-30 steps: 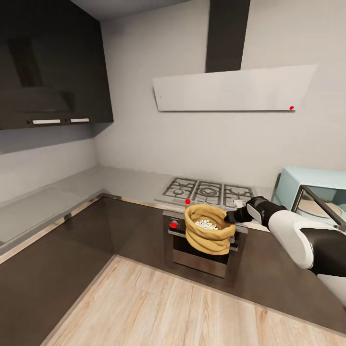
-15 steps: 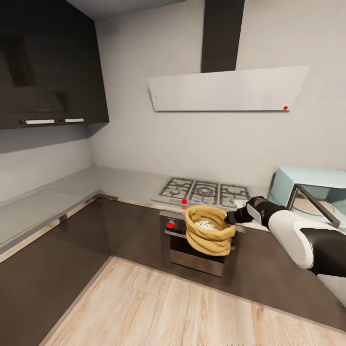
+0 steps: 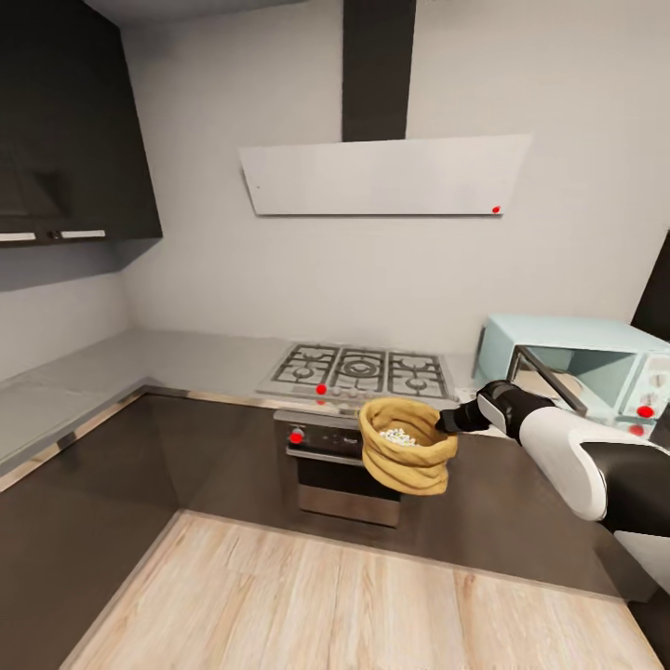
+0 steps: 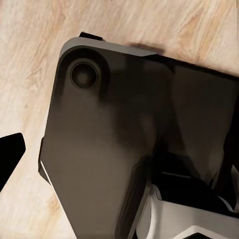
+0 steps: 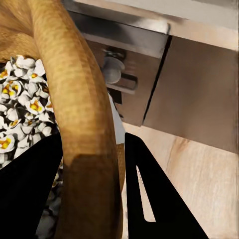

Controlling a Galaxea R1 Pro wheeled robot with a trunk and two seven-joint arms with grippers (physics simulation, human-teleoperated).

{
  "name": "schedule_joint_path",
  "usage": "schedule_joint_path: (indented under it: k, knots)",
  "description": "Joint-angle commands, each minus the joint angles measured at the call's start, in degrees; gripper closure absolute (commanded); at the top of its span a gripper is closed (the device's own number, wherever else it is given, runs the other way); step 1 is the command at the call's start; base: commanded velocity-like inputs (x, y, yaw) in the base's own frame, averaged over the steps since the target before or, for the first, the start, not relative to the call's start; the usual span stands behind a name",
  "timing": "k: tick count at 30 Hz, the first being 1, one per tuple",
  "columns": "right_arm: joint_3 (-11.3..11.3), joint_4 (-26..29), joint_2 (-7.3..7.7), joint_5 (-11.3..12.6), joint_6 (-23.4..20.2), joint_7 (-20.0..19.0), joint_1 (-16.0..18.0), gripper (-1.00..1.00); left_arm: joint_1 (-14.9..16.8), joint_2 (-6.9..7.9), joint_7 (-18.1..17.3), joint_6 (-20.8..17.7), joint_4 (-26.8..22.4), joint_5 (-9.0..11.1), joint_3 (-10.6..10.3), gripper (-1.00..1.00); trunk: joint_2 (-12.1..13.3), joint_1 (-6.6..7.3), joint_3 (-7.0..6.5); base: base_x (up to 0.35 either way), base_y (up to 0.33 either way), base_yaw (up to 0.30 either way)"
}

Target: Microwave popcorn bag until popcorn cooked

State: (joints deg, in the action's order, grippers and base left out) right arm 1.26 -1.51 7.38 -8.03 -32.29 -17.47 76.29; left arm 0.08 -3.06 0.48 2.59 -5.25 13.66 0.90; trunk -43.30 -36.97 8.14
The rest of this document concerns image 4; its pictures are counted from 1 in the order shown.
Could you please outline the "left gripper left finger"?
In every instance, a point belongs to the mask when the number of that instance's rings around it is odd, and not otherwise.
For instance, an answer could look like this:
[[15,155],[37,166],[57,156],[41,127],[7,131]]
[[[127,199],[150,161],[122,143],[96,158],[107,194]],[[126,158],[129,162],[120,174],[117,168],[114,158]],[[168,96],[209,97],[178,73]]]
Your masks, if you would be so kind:
[[21,132],[0,138],[0,192],[26,151]]

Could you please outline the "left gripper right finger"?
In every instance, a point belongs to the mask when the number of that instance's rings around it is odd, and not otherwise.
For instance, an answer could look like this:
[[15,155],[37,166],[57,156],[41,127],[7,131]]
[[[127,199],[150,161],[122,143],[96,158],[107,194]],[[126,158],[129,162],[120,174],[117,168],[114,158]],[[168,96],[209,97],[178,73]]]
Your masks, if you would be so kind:
[[239,134],[228,132],[223,150],[239,173]]

